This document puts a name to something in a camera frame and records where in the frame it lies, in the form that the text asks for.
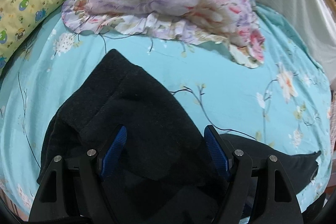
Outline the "black pants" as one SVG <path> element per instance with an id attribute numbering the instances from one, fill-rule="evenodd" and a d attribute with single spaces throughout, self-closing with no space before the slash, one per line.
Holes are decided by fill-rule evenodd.
<path id="1" fill-rule="evenodd" d="M 38 184 L 55 156 L 101 150 L 116 126 L 126 127 L 126 145 L 100 184 L 113 223 L 217 223 L 228 183 L 215 169 L 204 131 L 171 92 L 116 50 L 50 121 Z M 318 153 L 289 156 L 247 135 L 219 135 L 253 157 L 277 156 L 296 197 L 317 172 Z M 242 217 L 251 215 L 255 190 L 253 178 Z"/>

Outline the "striped white headboard cover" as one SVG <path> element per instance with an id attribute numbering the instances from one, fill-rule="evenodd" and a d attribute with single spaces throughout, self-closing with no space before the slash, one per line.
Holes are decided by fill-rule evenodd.
<path id="1" fill-rule="evenodd" d="M 324 0 L 257 0 L 287 18 L 324 69 L 335 68 L 335 21 Z"/>

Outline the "turquoise floral bed sheet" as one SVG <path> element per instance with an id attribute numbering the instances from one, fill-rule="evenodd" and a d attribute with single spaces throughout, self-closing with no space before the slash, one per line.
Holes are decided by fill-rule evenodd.
<path id="1" fill-rule="evenodd" d="M 103 56 L 118 50 L 175 94 L 199 129 L 212 123 L 289 155 L 320 152 L 318 172 L 301 191 L 301 210 L 325 190 L 331 173 L 329 81 L 291 25 L 259 6 L 265 62 L 249 69 L 211 42 L 75 35 L 56 10 L 10 61 L 1 61 L 1 190 L 28 214 L 38 188 L 47 126 Z"/>

